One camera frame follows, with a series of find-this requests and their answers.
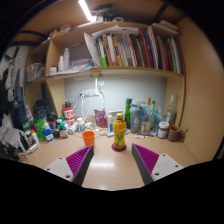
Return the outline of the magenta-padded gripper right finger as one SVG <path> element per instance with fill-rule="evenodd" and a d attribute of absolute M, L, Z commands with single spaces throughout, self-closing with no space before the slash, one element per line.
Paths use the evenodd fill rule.
<path fill-rule="evenodd" d="M 166 153 L 156 154 L 137 144 L 132 144 L 131 152 L 145 185 L 182 169 L 182 166 Z"/>

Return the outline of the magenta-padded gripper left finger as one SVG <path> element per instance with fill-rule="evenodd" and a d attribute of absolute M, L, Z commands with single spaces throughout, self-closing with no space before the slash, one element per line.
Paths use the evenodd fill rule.
<path fill-rule="evenodd" d="M 93 155 L 94 148 L 90 145 L 66 158 L 57 158 L 50 165 L 48 165 L 45 170 L 65 180 L 73 182 L 78 186 L 81 186 Z"/>

